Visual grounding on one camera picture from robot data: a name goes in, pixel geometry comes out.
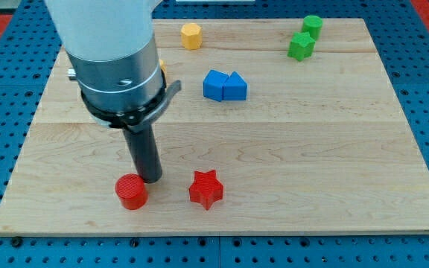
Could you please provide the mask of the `yellow block behind arm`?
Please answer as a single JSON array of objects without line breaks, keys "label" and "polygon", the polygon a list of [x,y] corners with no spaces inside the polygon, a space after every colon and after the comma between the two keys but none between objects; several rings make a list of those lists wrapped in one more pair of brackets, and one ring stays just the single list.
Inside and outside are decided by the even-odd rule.
[{"label": "yellow block behind arm", "polygon": [[161,70],[162,70],[163,75],[164,75],[164,76],[166,76],[166,74],[167,74],[167,69],[166,69],[166,66],[165,66],[165,62],[164,62],[164,60],[159,59],[159,65],[160,65],[160,68],[161,68]]}]

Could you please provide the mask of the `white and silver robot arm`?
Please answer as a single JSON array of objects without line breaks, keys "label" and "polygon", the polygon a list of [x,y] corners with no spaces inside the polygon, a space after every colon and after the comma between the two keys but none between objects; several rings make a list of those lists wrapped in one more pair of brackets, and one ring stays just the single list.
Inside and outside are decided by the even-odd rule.
[{"label": "white and silver robot arm", "polygon": [[161,0],[46,0],[86,101],[129,112],[164,86],[152,13]]}]

